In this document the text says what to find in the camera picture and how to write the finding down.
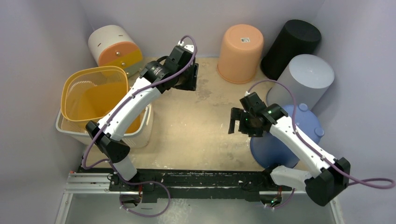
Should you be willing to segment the grey plastic bin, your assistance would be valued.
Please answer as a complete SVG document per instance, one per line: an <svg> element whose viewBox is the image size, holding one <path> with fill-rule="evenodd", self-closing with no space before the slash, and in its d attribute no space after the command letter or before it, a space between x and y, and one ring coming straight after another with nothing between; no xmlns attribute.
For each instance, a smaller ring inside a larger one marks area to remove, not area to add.
<svg viewBox="0 0 396 224"><path fill-rule="evenodd" d="M310 54L295 56L278 78L278 84L268 91L266 102L291 105L291 91L297 104L304 103L312 110L334 79L334 71L324 59Z"/></svg>

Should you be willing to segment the blue plastic bucket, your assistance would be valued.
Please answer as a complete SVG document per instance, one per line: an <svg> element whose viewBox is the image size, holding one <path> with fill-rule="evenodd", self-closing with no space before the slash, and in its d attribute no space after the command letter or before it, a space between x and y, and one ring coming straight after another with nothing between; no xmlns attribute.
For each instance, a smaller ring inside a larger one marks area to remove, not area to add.
<svg viewBox="0 0 396 224"><path fill-rule="evenodd" d="M301 103L297 106L295 119L300 130L318 144L325 132L317 116L306 104ZM276 164L294 168L300 161L285 144L269 133L262 137L252 137L250 151L256 162L263 168Z"/></svg>

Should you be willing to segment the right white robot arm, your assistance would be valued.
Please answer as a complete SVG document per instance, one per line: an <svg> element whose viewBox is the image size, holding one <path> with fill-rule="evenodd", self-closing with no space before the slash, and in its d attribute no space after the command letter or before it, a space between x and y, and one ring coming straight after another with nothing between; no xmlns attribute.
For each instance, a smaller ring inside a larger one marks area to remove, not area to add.
<svg viewBox="0 0 396 224"><path fill-rule="evenodd" d="M240 102L242 108L231 109L229 134L234 133L236 121L239 122L238 131L249 137L262 137L269 133L308 168L303 171L284 165L271 167L269 173L262 177L266 189L273 190L283 185L304 190L315 204L326 206L348 187L350 162L344 157L337 159L319 147L295 125L293 117L280 105L265 105L256 92L246 93Z"/></svg>

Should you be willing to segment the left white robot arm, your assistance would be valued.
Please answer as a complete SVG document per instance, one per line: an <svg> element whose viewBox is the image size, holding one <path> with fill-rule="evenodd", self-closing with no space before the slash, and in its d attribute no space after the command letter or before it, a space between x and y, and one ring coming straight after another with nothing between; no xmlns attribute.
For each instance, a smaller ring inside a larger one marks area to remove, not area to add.
<svg viewBox="0 0 396 224"><path fill-rule="evenodd" d="M134 85L122 100L97 122L86 124L92 141L83 156L83 168L93 145L106 156L113 170L120 176L121 185L128 191L139 186L137 168L129 159L130 147L122 140L127 128L143 109L171 88L195 91L197 88L198 65L195 63L198 48L196 44L179 42L170 55L147 63Z"/></svg>

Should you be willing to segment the black plastic bin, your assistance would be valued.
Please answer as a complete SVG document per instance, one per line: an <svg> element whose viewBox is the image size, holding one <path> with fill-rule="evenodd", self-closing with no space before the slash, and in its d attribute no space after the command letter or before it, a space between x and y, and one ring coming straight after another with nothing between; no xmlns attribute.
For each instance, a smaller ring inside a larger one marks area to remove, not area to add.
<svg viewBox="0 0 396 224"><path fill-rule="evenodd" d="M287 21L260 63L262 72L277 80L292 58L312 54L321 39L321 32L314 25L298 19Z"/></svg>

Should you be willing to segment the orange capybara bin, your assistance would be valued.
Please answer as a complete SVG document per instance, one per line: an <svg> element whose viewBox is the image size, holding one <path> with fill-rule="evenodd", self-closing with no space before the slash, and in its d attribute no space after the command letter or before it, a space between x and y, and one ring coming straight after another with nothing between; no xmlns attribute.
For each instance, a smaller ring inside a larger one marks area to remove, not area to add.
<svg viewBox="0 0 396 224"><path fill-rule="evenodd" d="M264 46L259 29L248 24L231 26L223 35L217 70L228 82L243 84L256 74Z"/></svg>

